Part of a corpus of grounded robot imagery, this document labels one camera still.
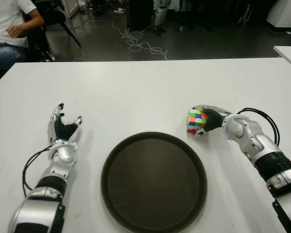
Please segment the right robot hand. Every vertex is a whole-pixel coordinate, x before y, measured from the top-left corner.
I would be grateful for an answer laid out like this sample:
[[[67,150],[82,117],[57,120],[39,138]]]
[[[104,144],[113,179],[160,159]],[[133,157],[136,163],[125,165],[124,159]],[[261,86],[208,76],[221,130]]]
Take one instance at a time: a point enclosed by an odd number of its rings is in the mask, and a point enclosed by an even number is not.
[[[199,111],[207,118],[204,126],[199,126],[198,129],[194,129],[193,137],[199,137],[209,131],[221,128],[225,118],[232,114],[232,112],[226,109],[210,105],[198,105],[193,107],[191,110]]]

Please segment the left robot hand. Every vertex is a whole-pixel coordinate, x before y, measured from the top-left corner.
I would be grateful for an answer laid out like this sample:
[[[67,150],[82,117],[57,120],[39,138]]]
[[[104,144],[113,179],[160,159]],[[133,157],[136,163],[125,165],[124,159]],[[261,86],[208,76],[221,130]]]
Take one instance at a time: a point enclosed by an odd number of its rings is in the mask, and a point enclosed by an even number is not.
[[[58,140],[68,141],[76,132],[77,128],[82,124],[82,116],[77,117],[77,119],[71,124],[64,124],[62,122],[62,117],[65,114],[61,112],[63,108],[64,104],[60,103],[51,113],[47,131],[48,142],[50,144],[53,144]]]

